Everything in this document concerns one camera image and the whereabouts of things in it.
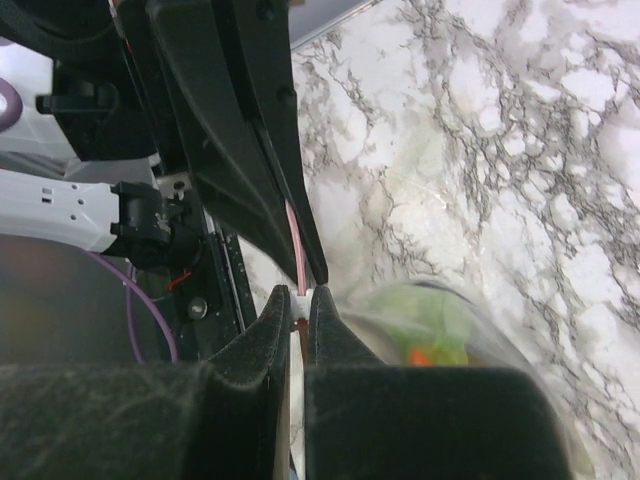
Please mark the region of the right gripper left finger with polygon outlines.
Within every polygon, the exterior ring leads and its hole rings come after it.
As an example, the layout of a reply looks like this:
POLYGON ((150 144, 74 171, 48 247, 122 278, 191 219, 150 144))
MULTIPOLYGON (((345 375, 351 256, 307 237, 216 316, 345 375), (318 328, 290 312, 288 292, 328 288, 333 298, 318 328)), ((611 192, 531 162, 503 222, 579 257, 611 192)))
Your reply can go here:
POLYGON ((212 358, 1 371, 5 479, 285 479, 291 295, 212 358))

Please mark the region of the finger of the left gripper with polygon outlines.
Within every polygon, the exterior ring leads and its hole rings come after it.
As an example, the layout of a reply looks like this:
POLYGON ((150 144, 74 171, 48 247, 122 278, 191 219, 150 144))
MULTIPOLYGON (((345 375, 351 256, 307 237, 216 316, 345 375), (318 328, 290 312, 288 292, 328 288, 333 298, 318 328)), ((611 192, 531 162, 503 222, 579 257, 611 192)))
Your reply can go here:
POLYGON ((284 198, 238 101, 213 2, 150 1, 145 13, 205 209, 294 277, 284 198))
POLYGON ((303 178, 286 1, 214 1, 236 99, 280 193, 296 217, 307 275, 328 281, 324 250, 303 178))

